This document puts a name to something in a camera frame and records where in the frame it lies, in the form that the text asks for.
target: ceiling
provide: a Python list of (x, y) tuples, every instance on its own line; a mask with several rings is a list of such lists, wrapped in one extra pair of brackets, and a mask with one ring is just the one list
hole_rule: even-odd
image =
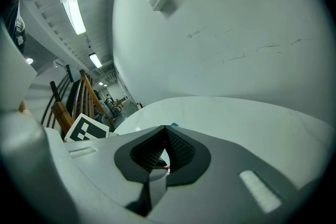
[[(87, 30), (80, 35), (76, 35), (60, 0), (36, 0), (35, 5), (69, 52), (91, 70), (93, 77), (106, 78), (105, 83), (112, 82), (114, 65), (108, 39), (108, 0), (78, 2)], [(97, 54), (102, 68), (97, 69), (90, 60), (89, 54), (93, 52)]]
[(31, 66), (35, 69), (37, 74), (40, 74), (44, 68), (57, 59), (54, 54), (43, 47), (29, 34), (27, 34), (23, 56), (25, 58), (32, 58), (34, 60)]

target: wooden stick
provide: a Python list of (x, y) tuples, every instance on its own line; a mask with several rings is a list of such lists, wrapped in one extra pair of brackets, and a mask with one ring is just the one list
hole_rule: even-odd
[[(64, 78), (62, 79), (62, 81), (61, 81), (61, 82), (59, 83), (59, 85), (57, 86), (57, 90), (58, 90), (58, 88), (61, 86), (61, 84), (65, 81), (65, 79), (66, 79), (67, 77), (68, 77), (67, 75), (64, 76)], [(48, 105), (47, 105), (47, 107), (46, 107), (46, 110), (45, 110), (44, 113), (43, 113), (43, 117), (42, 117), (42, 120), (41, 120), (41, 124), (42, 124), (42, 125), (43, 125), (44, 119), (45, 119), (45, 117), (46, 117), (46, 115), (47, 115), (47, 112), (48, 112), (48, 110), (49, 110), (49, 107), (50, 107), (50, 104), (51, 104), (53, 98), (54, 98), (54, 95), (52, 95), (52, 96), (50, 97), (50, 100), (49, 100), (49, 102), (48, 102)]]
[(94, 117), (93, 101), (90, 95), (89, 95), (89, 106), (90, 106), (90, 118), (94, 120), (95, 117)]
[(112, 122), (112, 120), (110, 119), (110, 117), (105, 113), (103, 107), (102, 107), (101, 104), (99, 103), (99, 100), (98, 100), (96, 94), (94, 93), (94, 91), (93, 91), (93, 89), (92, 89), (92, 87), (91, 87), (91, 85), (90, 85), (90, 82), (89, 82), (89, 80), (88, 80), (88, 77), (87, 77), (86, 74), (85, 74), (85, 71), (84, 71), (84, 70), (80, 70), (79, 72), (80, 72), (80, 74), (81, 74), (81, 77), (82, 77), (83, 82), (86, 84), (86, 87), (87, 87), (87, 89), (88, 89), (88, 91), (89, 91), (89, 95), (91, 96), (91, 98), (92, 98), (94, 104), (96, 105), (97, 109), (98, 109), (101, 113), (103, 113), (103, 114), (106, 116), (106, 118), (109, 120), (109, 123), (110, 123), (110, 125), (111, 125), (111, 127), (112, 127), (112, 131), (114, 131), (114, 123)]
[(88, 89), (85, 91), (85, 115), (89, 116), (89, 93)]
[(67, 111), (65, 105), (62, 102), (56, 102), (51, 107), (51, 110), (55, 115), (58, 124), (61, 126), (62, 131), (67, 134), (74, 121)]
[[(63, 90), (63, 88), (64, 88), (65, 85), (66, 85), (66, 81), (65, 81), (65, 83), (62, 85), (60, 91)], [(46, 125), (46, 127), (49, 127), (49, 125), (50, 125), (51, 116), (52, 116), (52, 111), (49, 113), (48, 121), (47, 121), (47, 125)]]
[[(61, 92), (61, 100), (62, 100), (62, 98), (63, 98), (65, 92), (67, 91), (67, 88), (68, 88), (69, 84), (70, 84), (70, 80), (68, 80), (68, 84), (65, 86), (64, 91)], [(51, 125), (51, 128), (54, 128), (54, 127), (55, 127), (55, 122), (56, 122), (56, 117), (55, 117), (55, 116), (54, 116), (54, 119), (53, 119), (52, 122), (53, 122), (53, 123), (52, 123), (52, 125)]]

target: scratch marks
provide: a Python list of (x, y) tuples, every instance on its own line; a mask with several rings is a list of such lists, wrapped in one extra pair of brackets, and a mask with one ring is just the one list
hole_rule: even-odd
[(220, 33), (220, 34), (216, 34), (215, 37), (217, 37), (218, 35), (223, 35), (223, 34), (226, 34), (227, 32), (231, 31), (233, 28), (230, 28), (229, 30), (226, 30), (224, 31), (223, 33)]
[(280, 47), (281, 45), (275, 44), (275, 43), (268, 43), (264, 46), (257, 47), (256, 52), (258, 52), (258, 49), (264, 49), (264, 48), (271, 48), (271, 47)]
[(209, 60), (209, 59), (215, 57), (215, 56), (216, 56), (217, 54), (219, 54), (219, 53), (220, 53), (220, 51), (216, 52), (215, 54), (212, 54), (212, 55), (209, 56), (208, 58), (205, 58), (202, 62), (205, 62), (205, 61), (207, 61), (207, 60)]
[(193, 36), (199, 34), (199, 33), (202, 32), (205, 28), (206, 28), (206, 26), (203, 27), (201, 30), (198, 30), (198, 31), (196, 31), (196, 32), (194, 32), (194, 33), (191, 33), (191, 34), (187, 35), (187, 39), (188, 39), (188, 38), (193, 38)]
[(291, 43), (291, 45), (297, 43), (297, 42), (300, 42), (300, 41), (306, 41), (306, 40), (314, 40), (313, 38), (305, 38), (305, 39), (298, 39), (298, 40), (295, 40), (293, 43)]
[(245, 58), (245, 54), (243, 54), (243, 55), (240, 56), (240, 57), (235, 57), (235, 56), (233, 55), (233, 57), (232, 57), (231, 59), (229, 59), (229, 60), (226, 60), (226, 62), (235, 61), (235, 60), (239, 60), (239, 59), (243, 59), (243, 58)]

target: white curved wall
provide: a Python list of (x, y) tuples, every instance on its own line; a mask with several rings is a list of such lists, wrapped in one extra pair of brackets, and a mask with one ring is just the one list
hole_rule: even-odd
[(285, 106), (333, 124), (335, 35), (322, 0), (114, 0), (114, 63), (135, 101)]

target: hallway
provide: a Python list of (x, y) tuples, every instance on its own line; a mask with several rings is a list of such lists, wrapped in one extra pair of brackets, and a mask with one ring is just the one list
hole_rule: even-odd
[(117, 121), (114, 124), (114, 127), (117, 129), (118, 126), (124, 122), (130, 115), (138, 111), (136, 105), (132, 104), (130, 100), (127, 100), (121, 108), (121, 113), (116, 117)]

